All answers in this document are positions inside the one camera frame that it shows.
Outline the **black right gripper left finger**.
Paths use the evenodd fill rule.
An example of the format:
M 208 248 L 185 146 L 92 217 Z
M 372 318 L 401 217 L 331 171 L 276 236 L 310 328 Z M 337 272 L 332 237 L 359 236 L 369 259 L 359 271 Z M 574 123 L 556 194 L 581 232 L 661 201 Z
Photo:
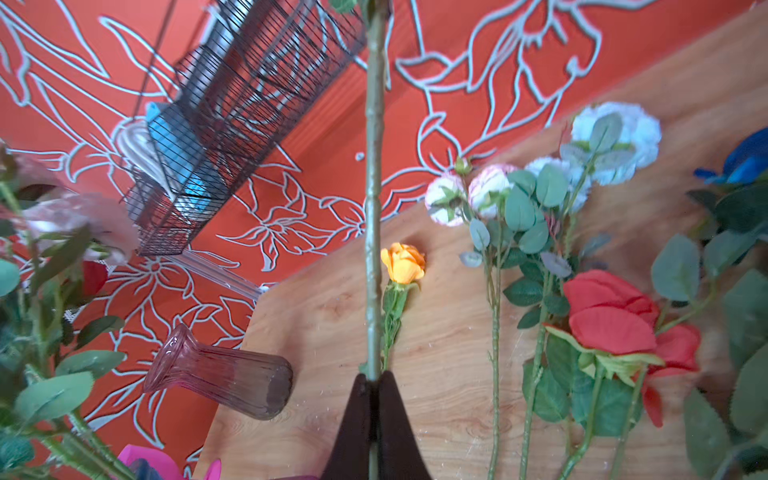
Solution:
M 334 446 L 321 480 L 369 478 L 372 388 L 364 374 L 354 380 Z

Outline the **orange rose stem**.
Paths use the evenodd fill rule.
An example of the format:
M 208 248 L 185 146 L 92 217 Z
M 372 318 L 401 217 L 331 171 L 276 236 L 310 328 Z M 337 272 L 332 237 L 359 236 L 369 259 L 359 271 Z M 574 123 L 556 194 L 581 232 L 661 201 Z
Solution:
M 426 273 L 426 258 L 416 247 L 403 243 L 393 243 L 389 248 L 382 249 L 380 257 L 388 274 L 382 299 L 380 356 L 381 368 L 388 370 L 408 295 Z

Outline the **small pink white spray stem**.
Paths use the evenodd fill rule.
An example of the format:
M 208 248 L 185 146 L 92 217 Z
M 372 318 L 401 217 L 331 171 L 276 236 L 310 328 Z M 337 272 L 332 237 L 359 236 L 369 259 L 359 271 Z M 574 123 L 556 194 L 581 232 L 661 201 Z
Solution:
M 577 216 L 592 186 L 615 186 L 658 157 L 662 127 L 638 104 L 605 102 L 584 108 L 570 122 L 556 154 L 524 167 L 492 164 L 473 178 L 469 163 L 434 180 L 425 205 L 430 218 L 447 227 L 465 226 L 472 249 L 462 257 L 483 271 L 491 314 L 490 352 L 492 434 L 487 476 L 497 476 L 501 450 L 501 313 L 506 299 L 505 268 L 536 266 L 539 294 L 521 306 L 532 310 L 536 326 L 559 318 L 566 306 L 564 286 L 574 274 L 570 263 Z

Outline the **brown ribbed glass vase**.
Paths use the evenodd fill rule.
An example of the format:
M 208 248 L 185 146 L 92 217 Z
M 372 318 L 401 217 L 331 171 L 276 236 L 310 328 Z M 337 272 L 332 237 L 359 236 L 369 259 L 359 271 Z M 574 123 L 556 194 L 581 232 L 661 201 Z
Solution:
M 283 357 L 204 345 L 178 324 L 160 348 L 143 391 L 183 387 L 256 420 L 276 417 L 287 405 L 294 373 Z

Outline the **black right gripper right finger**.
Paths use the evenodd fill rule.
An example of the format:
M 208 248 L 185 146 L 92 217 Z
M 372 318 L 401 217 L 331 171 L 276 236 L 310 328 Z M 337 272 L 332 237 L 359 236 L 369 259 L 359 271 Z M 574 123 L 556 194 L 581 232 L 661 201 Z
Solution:
M 379 478 L 431 480 L 391 371 L 382 373 L 377 395 Z

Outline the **pink peony stem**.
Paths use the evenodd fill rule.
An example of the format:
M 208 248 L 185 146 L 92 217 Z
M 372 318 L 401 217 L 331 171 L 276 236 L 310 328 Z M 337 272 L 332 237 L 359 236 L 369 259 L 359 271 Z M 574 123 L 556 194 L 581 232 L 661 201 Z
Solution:
M 123 258 L 113 226 L 86 211 L 44 166 L 1 150 L 1 476 L 52 479 L 62 468 L 88 479 L 136 474 L 96 435 L 80 410 L 121 352 L 89 350 L 122 327 L 104 316 L 75 331 L 67 315 L 108 278 L 104 260 Z
M 384 132 L 384 91 L 388 61 L 385 54 L 386 33 L 391 14 L 388 1 L 332 1 L 332 8 L 347 14 L 361 9 L 368 49 L 366 69 L 366 151 L 365 151 L 365 317 L 367 359 L 362 372 L 369 382 L 381 375 L 382 272 L 379 259 L 381 227 L 382 146 Z

